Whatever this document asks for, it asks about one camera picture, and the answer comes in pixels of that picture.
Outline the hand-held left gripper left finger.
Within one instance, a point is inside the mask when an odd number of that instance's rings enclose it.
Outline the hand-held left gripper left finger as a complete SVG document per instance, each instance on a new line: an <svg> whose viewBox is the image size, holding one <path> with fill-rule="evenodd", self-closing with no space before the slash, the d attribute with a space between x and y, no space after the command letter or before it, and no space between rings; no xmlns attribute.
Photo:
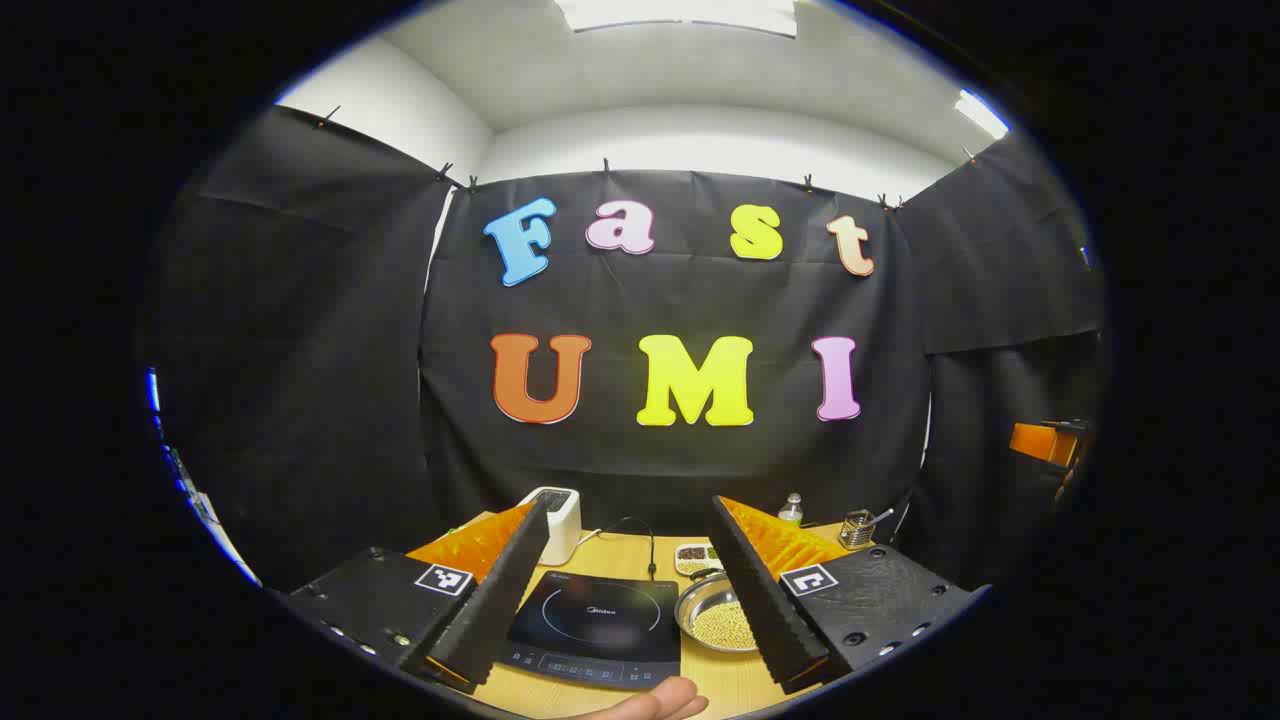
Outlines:
<svg viewBox="0 0 1280 720"><path fill-rule="evenodd" d="M370 547L285 594L305 623L398 673L486 683L549 539L541 497L406 555Z"/></svg>

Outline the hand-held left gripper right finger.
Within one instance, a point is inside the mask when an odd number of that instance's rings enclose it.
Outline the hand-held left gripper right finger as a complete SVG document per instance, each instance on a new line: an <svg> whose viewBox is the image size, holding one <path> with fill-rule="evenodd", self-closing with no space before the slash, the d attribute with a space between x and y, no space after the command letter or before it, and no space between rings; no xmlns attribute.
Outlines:
<svg viewBox="0 0 1280 720"><path fill-rule="evenodd" d="M986 601L886 544L846 550L724 496L708 537L771 678L787 693L850 682L911 653Z"/></svg>

